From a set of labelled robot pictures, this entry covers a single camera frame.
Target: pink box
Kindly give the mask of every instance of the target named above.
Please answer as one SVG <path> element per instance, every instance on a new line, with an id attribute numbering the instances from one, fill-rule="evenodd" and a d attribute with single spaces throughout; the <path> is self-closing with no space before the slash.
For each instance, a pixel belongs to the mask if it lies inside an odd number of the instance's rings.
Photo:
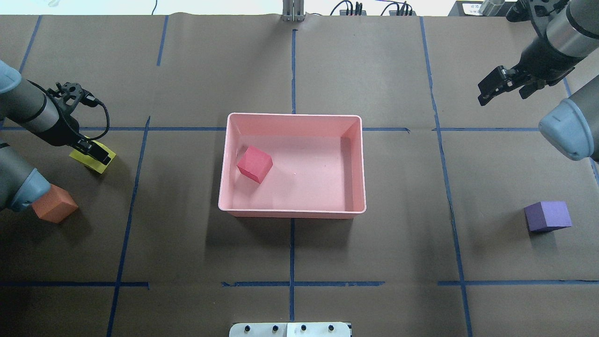
<path id="1" fill-rule="evenodd" d="M 237 170 L 249 146 L 273 158 L 261 184 Z M 231 113 L 219 208 L 235 216 L 270 218 L 349 219 L 364 213 L 362 119 Z"/>

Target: white label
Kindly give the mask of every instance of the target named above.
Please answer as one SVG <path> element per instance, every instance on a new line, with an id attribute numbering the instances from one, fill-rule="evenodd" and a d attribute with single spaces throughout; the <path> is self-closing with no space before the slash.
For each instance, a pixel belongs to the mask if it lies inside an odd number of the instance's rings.
<path id="1" fill-rule="evenodd" d="M 464 14 L 466 15 L 478 15 L 481 16 L 480 13 L 480 4 L 462 4 L 464 8 Z"/>

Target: white background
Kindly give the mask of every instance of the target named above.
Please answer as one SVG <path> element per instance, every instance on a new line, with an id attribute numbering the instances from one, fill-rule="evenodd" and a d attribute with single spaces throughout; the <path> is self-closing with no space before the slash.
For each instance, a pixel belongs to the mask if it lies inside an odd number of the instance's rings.
<path id="1" fill-rule="evenodd" d="M 49 7 L 50 0 L 0 0 L 0 14 L 86 14 L 120 15 L 151 14 L 155 0 L 60 0 L 55 7 Z M 447 16 L 455 0 L 409 0 L 420 16 Z M 329 15 L 338 0 L 305 0 L 304 9 L 308 13 Z M 380 15 L 388 3 L 376 0 L 363 0 L 363 9 L 368 15 Z M 164 15 L 176 12 L 191 14 L 281 14 L 282 0 L 158 0 L 154 14 Z M 341 5 L 335 10 L 345 9 Z"/>

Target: cube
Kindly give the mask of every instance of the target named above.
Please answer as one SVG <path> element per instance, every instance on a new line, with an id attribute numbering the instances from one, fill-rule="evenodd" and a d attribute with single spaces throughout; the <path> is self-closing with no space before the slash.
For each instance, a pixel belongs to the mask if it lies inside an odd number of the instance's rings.
<path id="1" fill-rule="evenodd" d="M 572 226 L 565 201 L 540 201 L 524 209 L 528 230 L 539 233 Z"/>
<path id="2" fill-rule="evenodd" d="M 241 174 L 257 183 L 262 183 L 272 166 L 273 159 L 253 146 L 247 148 L 246 153 L 237 163 Z"/>
<path id="3" fill-rule="evenodd" d="M 69 192 L 50 185 L 50 191 L 31 204 L 38 218 L 55 224 L 61 223 L 79 208 Z"/>

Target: orange cube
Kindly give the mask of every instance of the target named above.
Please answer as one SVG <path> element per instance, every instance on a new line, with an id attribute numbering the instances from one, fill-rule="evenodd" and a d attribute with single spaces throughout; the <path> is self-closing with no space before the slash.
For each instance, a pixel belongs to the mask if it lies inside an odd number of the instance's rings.
<path id="1" fill-rule="evenodd" d="M 50 191 L 31 204 L 38 218 L 58 224 L 79 208 L 69 192 L 51 185 Z"/>

